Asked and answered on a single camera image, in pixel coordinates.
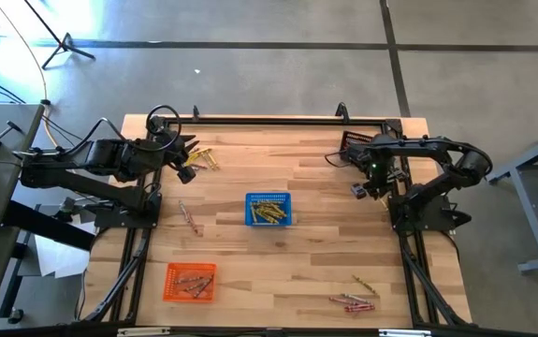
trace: tripod stand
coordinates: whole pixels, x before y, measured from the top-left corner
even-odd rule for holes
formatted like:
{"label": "tripod stand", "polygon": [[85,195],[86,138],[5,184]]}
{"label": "tripod stand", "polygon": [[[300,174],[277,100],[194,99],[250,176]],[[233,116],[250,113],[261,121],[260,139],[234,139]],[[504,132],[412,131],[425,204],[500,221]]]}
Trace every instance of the tripod stand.
{"label": "tripod stand", "polygon": [[91,58],[93,60],[95,60],[96,58],[90,54],[90,53],[87,53],[85,51],[80,51],[79,49],[73,47],[73,43],[71,41],[71,35],[69,33],[66,33],[65,36],[63,37],[63,40],[60,40],[55,34],[54,32],[51,30],[51,28],[44,22],[44,19],[42,19],[42,17],[37,13],[37,11],[32,7],[32,5],[27,1],[27,0],[23,0],[25,1],[25,4],[27,4],[27,6],[32,9],[32,11],[34,12],[34,14],[36,14],[37,18],[40,20],[40,22],[42,22],[42,24],[44,25],[44,27],[46,27],[46,30],[48,30],[49,33],[51,33],[52,37],[54,37],[54,39],[56,40],[56,43],[58,44],[56,49],[54,50],[54,52],[52,53],[52,55],[46,60],[46,62],[44,62],[44,64],[42,65],[42,69],[46,69],[46,66],[48,65],[48,63],[52,60],[52,58],[59,52],[59,50],[63,49],[63,51],[73,51],[73,52],[76,52],[78,53],[79,55],[83,55],[85,57],[88,57],[88,58]]}

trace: white cable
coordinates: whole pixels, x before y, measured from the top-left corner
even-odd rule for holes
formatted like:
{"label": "white cable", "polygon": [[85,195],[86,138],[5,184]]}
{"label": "white cable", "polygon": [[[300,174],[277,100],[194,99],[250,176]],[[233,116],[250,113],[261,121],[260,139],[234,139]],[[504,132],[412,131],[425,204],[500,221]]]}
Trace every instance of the white cable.
{"label": "white cable", "polygon": [[8,23],[10,23],[10,25],[13,27],[13,29],[15,30],[15,33],[17,33],[17,35],[21,38],[25,47],[27,47],[27,50],[29,51],[29,53],[32,54],[32,58],[34,58],[34,62],[36,63],[37,70],[39,70],[40,77],[42,78],[42,86],[44,87],[44,99],[48,99],[48,91],[46,90],[46,80],[44,79],[44,72],[42,71],[42,68],[40,67],[40,63],[37,61],[36,56],[34,55],[34,52],[32,51],[32,49],[29,48],[29,44],[27,44],[27,41],[25,41],[25,38],[23,38],[23,35],[19,33],[19,29],[15,27],[15,24],[13,24],[13,22],[10,20],[10,18],[8,17],[8,15],[3,10],[2,7],[0,7],[0,11],[3,13],[5,18],[7,18]]}

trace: wooden tabletop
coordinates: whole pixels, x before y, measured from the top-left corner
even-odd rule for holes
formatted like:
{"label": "wooden tabletop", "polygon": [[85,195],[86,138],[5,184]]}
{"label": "wooden tabletop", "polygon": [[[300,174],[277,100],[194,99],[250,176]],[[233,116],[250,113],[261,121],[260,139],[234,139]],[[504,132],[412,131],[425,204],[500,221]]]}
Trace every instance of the wooden tabletop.
{"label": "wooden tabletop", "polygon": [[[145,115],[126,115],[123,134],[145,138],[144,120]],[[428,134],[422,118],[402,119],[402,126],[408,137]],[[353,167],[333,168],[323,157],[338,151],[343,130],[379,132],[376,127],[344,125],[184,125],[184,135],[195,134],[200,148],[212,148],[220,169],[199,171],[187,185],[175,171],[163,170],[163,208],[148,254],[138,325],[410,327],[400,246],[385,205],[371,198],[356,200],[350,185],[362,183],[363,175]],[[428,159],[410,159],[410,167],[415,183],[437,175]],[[254,191],[291,193],[293,225],[245,226],[245,194]],[[179,200],[203,227],[203,237],[186,224]],[[111,229],[95,244],[83,315],[116,279],[124,236],[124,229]],[[425,232],[424,237],[433,282],[470,321],[454,247],[440,233]],[[168,262],[215,263],[214,302],[163,301]],[[352,274],[379,296],[356,283]],[[376,310],[347,314],[328,300],[341,293],[370,299]],[[417,293],[424,307],[421,287]]]}

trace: concrete floor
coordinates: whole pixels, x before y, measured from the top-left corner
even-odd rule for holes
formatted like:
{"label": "concrete floor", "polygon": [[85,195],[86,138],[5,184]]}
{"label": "concrete floor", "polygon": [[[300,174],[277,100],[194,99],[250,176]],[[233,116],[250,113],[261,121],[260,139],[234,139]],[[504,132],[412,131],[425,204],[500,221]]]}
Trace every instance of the concrete floor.
{"label": "concrete floor", "polygon": [[[42,10],[58,31],[82,38],[385,42],[378,0],[63,3],[49,0]],[[538,44],[538,0],[389,0],[389,7],[399,43]],[[22,10],[11,18],[30,37],[44,37]],[[386,51],[87,51],[96,61],[64,54],[45,72],[52,118],[76,133],[99,117],[120,125],[126,113],[163,103],[183,112],[196,104],[202,113],[330,115],[344,101],[354,116],[400,116]],[[37,48],[38,60],[50,52]],[[496,165],[538,140],[538,52],[403,51],[400,63],[412,116],[426,117],[432,135],[479,146]],[[12,41],[0,44],[0,83],[25,100],[42,98],[29,54]],[[42,132],[36,145],[49,145]],[[35,204],[63,194],[18,188],[14,198]],[[474,322],[538,332],[538,271],[520,275],[516,267],[538,249],[513,186],[481,183],[450,196],[473,216],[457,242]],[[69,322],[79,282],[24,281],[17,304],[26,319],[0,320],[0,329]]]}

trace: blue basket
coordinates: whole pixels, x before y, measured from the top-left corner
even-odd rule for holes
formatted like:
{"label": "blue basket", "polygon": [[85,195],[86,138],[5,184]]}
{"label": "blue basket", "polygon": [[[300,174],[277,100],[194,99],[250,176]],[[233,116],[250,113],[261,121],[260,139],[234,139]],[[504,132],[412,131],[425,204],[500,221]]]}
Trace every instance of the blue basket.
{"label": "blue basket", "polygon": [[[252,217],[250,205],[252,202],[258,201],[282,201],[281,209],[287,214],[283,219],[279,220],[279,224],[272,224],[261,216],[256,216],[258,222],[255,224]],[[291,225],[291,195],[289,193],[247,193],[246,194],[246,226],[253,227],[282,227]]]}

